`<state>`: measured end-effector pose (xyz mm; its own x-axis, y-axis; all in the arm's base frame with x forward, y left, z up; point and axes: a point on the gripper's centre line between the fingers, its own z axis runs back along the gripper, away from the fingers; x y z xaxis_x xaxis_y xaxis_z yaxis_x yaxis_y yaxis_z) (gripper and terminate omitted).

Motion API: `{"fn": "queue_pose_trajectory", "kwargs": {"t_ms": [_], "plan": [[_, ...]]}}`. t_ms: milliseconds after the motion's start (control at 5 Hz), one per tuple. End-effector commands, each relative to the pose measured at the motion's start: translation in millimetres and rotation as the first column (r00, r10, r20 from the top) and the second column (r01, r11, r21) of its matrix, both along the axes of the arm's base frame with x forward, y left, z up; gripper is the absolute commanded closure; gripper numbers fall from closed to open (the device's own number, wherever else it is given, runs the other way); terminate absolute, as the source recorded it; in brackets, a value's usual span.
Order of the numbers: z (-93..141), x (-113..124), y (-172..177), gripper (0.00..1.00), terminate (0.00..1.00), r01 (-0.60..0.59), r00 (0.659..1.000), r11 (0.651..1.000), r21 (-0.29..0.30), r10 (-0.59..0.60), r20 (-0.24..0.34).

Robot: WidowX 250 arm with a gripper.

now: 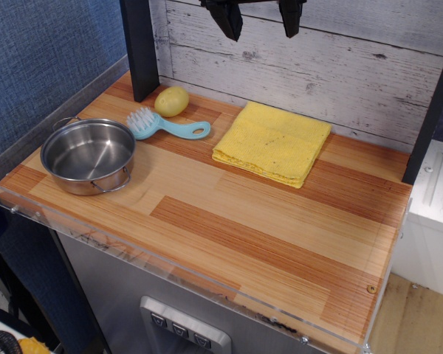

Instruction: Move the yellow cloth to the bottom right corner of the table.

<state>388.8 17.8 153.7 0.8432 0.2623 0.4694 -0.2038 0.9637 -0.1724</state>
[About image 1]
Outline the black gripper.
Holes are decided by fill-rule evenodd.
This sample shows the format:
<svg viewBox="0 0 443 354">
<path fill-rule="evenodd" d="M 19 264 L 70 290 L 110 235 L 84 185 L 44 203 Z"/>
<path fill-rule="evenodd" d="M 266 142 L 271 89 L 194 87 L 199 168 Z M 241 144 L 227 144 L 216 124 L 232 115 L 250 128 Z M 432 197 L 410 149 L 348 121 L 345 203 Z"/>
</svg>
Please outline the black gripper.
<svg viewBox="0 0 443 354">
<path fill-rule="evenodd" d="M 241 34 L 242 17 L 239 4 L 262 3 L 273 0 L 200 0 L 206 6 L 213 20 L 225 36 L 237 41 Z M 305 0 L 277 0 L 284 23 L 284 30 L 288 38 L 296 36 L 299 32 L 302 6 Z"/>
</svg>

